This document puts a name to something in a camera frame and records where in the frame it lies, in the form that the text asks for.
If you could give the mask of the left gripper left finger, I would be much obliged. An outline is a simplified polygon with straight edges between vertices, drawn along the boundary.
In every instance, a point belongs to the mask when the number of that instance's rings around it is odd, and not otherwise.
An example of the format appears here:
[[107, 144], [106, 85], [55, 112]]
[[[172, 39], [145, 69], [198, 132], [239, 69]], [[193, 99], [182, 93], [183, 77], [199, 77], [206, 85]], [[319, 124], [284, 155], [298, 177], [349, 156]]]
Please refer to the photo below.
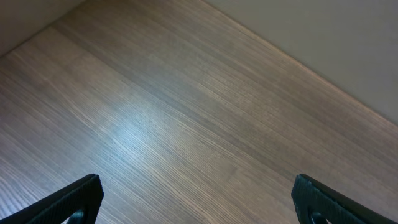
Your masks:
[[48, 197], [3, 218], [1, 223], [94, 223], [103, 197], [99, 175], [88, 174]]

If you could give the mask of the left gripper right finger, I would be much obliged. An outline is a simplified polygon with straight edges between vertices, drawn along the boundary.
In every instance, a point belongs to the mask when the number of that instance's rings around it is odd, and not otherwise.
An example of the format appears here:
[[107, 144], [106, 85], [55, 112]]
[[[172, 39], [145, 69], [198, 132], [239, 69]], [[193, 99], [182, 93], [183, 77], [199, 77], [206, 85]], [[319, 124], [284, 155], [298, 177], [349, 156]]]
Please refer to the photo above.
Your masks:
[[291, 197], [300, 224], [397, 224], [305, 174], [296, 176]]

